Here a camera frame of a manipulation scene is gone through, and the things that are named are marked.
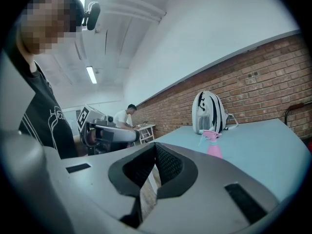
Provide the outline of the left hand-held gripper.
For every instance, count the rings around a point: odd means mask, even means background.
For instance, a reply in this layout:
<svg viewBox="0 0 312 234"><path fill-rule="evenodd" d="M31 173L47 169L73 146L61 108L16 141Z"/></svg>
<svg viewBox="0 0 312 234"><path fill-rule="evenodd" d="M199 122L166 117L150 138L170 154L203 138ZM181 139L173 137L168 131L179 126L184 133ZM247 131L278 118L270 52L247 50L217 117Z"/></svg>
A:
<svg viewBox="0 0 312 234"><path fill-rule="evenodd" d="M139 139L139 131L118 128L112 116L89 105L81 110L77 124L80 141L90 156L124 149Z"/></svg>

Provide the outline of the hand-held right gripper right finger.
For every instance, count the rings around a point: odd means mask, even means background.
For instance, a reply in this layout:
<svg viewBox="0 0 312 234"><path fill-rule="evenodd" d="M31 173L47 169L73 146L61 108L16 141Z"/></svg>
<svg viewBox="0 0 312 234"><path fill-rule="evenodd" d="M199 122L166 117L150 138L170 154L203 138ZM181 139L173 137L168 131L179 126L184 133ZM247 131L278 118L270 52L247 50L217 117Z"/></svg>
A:
<svg viewBox="0 0 312 234"><path fill-rule="evenodd" d="M158 142L155 144L155 165L161 182L157 199L182 196L198 176L198 168L191 159Z"/></svg>

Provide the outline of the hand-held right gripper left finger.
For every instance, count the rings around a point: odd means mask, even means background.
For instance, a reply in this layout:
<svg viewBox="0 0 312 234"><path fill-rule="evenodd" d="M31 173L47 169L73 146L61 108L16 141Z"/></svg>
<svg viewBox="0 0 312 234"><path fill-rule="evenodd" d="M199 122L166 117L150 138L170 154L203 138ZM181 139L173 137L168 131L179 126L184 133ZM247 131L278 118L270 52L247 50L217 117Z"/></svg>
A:
<svg viewBox="0 0 312 234"><path fill-rule="evenodd" d="M153 143L142 147L131 155L113 163L108 171L108 178L117 192L135 199L132 210L120 221L133 228L142 222L140 190L155 165L155 145Z"/></svg>

